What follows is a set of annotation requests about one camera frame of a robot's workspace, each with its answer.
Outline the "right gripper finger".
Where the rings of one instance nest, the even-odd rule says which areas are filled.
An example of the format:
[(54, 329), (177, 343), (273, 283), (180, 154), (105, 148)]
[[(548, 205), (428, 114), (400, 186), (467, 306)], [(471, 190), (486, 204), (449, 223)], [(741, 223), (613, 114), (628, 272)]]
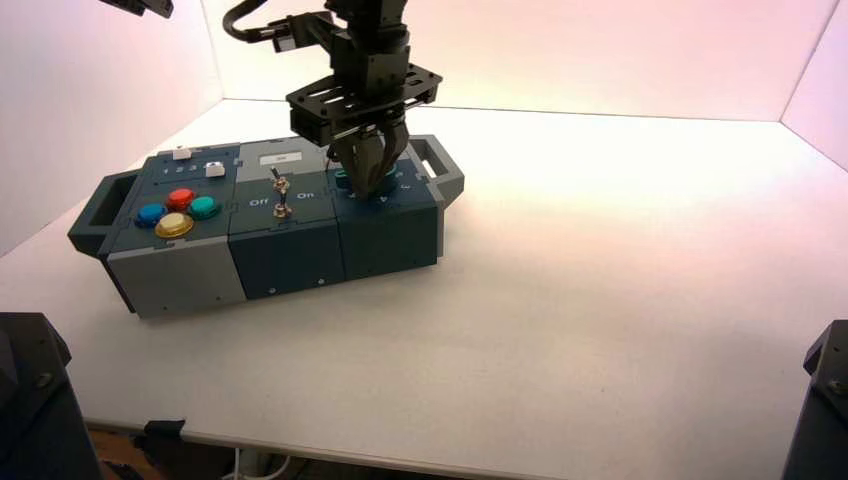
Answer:
[(342, 164), (358, 197), (369, 197), (386, 173), (385, 145), (375, 131), (348, 135), (333, 143), (336, 160)]
[(409, 141), (409, 132), (404, 118), (394, 118), (381, 123), (379, 131), (383, 135), (384, 149), (373, 180), (374, 191), (381, 189), (386, 175), (395, 166), (397, 159), (406, 149)]

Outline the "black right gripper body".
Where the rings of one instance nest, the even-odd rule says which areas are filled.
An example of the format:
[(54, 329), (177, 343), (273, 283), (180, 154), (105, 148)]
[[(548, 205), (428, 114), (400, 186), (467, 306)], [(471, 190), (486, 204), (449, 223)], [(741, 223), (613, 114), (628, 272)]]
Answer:
[(443, 77), (410, 61), (407, 31), (376, 49), (345, 29), (328, 39), (332, 74), (286, 96), (291, 130), (313, 144), (327, 146), (435, 100)]

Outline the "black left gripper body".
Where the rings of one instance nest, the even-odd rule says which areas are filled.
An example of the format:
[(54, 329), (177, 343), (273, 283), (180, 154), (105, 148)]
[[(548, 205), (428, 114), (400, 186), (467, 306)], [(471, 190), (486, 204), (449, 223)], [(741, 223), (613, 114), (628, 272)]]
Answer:
[(174, 9), (172, 0), (101, 0), (101, 2), (139, 17), (150, 11), (162, 18), (170, 18)]

